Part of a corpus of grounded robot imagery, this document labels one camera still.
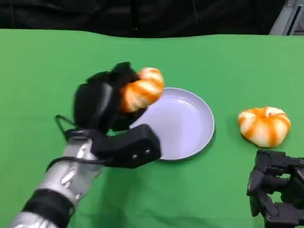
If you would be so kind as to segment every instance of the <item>black backdrop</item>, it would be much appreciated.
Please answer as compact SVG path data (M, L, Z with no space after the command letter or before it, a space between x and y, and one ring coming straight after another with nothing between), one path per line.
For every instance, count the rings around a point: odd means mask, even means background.
M270 32L285 0L0 0L0 28L119 37Z

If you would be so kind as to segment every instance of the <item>table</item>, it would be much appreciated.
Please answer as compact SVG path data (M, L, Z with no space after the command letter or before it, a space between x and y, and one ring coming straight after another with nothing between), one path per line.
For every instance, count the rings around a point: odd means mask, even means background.
M123 61L136 70L157 67L166 86L203 98L213 111L216 133L207 149L185 161L105 169L70 227L263 227L261 216L251 217L246 196L257 151L238 130L237 115L247 108L284 109L293 126L277 150L303 155L301 37L135 39L51 30L0 30L0 37L3 228L64 149L54 115L72 117L77 85Z

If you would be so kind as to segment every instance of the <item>screw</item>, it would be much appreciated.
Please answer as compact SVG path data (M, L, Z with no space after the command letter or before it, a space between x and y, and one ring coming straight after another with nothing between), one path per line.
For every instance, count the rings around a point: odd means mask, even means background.
M82 193L79 193L76 195L76 200L80 200L80 198L82 197Z

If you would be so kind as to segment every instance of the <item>orange and white pumpkin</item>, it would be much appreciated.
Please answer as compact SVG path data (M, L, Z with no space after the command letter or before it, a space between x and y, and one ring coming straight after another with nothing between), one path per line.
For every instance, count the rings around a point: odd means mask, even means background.
M260 147L282 143L291 123L285 112L273 107L252 108L238 115L241 134Z
M157 101L162 95L164 80L158 69L144 68L138 76L138 81L128 83L121 90L123 95L121 110L125 113L145 108Z

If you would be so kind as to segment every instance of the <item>white plate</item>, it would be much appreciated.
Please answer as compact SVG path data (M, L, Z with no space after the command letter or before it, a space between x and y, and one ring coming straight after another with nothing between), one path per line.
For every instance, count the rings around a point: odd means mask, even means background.
M165 88L161 98L131 125L148 124L161 141L162 160L179 160L200 152L214 133L208 105L183 89Z

